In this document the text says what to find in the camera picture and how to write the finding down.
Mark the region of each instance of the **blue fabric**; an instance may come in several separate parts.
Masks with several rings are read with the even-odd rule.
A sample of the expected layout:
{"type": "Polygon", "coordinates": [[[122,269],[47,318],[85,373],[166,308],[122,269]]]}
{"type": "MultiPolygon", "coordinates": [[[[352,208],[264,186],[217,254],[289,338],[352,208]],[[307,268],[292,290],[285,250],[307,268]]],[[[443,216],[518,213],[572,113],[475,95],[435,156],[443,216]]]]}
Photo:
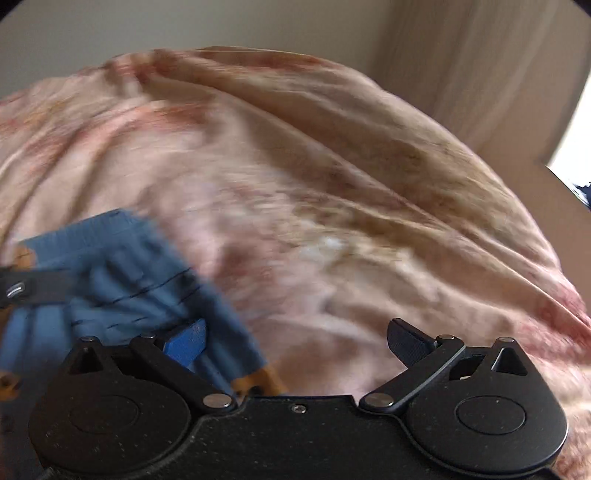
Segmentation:
{"type": "Polygon", "coordinates": [[[215,288],[200,281],[148,220],[115,210],[29,239],[36,269],[67,269],[76,278],[69,304],[16,309],[0,348],[0,369],[19,375],[19,397],[1,403],[9,479],[40,467],[27,436],[37,399],[77,338],[124,345],[204,319],[207,343],[189,369],[231,392],[230,382],[265,365],[254,340],[215,288]]]}

